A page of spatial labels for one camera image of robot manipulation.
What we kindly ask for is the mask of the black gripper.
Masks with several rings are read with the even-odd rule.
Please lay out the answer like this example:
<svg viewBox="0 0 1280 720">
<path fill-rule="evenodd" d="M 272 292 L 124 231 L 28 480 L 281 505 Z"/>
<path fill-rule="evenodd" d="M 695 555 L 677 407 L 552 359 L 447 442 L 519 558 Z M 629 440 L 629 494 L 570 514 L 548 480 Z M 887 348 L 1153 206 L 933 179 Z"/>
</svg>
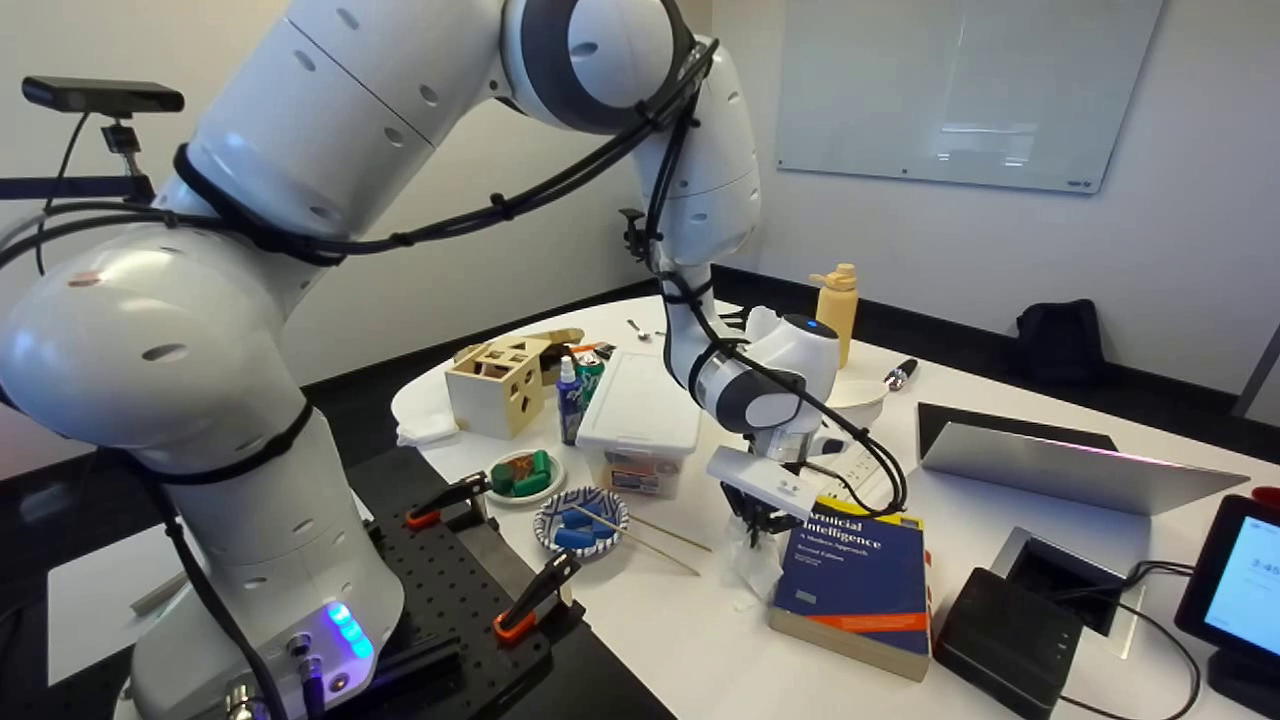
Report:
<svg viewBox="0 0 1280 720">
<path fill-rule="evenodd" d="M 776 536 L 776 531 L 789 531 L 792 527 L 792 514 L 764 505 L 764 498 L 752 498 L 743 490 L 726 490 L 726 507 L 746 524 L 746 544 L 759 544 L 764 536 Z"/>
</svg>

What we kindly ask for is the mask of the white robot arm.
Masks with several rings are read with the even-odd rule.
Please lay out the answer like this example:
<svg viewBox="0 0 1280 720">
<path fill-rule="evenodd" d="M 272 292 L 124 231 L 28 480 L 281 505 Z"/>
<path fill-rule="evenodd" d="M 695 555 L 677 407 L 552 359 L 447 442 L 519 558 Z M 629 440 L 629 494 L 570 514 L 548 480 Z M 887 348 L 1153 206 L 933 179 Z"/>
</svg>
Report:
<svg viewBox="0 0 1280 720">
<path fill-rule="evenodd" d="M 716 480 L 784 498 L 837 337 L 713 316 L 713 261 L 759 221 L 731 56 L 673 0 L 291 0 L 175 149 L 160 199 L 81 221 L 88 248 L 2 310 L 14 412 L 126 454 L 187 562 L 131 647 L 124 720 L 310 720 L 372 685 L 408 593 L 281 329 L 318 271 L 374 248 L 367 224 L 485 98 L 605 149 L 433 231 L 471 236 L 637 158 L 662 367 L 743 440 L 713 459 Z"/>
</svg>

